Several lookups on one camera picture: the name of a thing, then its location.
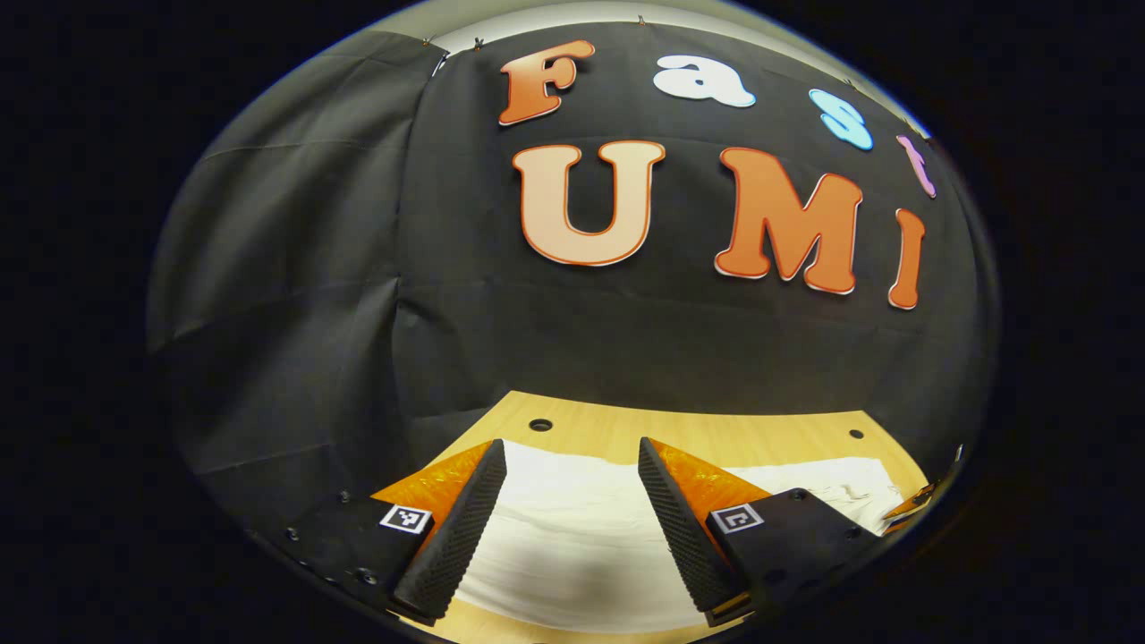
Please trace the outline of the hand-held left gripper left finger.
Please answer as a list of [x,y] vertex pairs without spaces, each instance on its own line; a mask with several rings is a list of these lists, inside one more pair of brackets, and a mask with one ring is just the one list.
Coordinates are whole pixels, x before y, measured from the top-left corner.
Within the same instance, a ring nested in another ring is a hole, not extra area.
[[284,553],[372,610],[434,626],[505,477],[505,443],[475,445],[371,495],[319,503],[286,523]]

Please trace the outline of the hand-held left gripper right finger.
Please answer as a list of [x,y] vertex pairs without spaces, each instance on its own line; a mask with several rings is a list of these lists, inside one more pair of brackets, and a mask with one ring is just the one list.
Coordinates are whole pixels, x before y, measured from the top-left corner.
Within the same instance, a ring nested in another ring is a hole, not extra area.
[[708,625],[772,616],[854,570],[877,534],[802,487],[768,492],[640,441],[638,473],[692,603]]

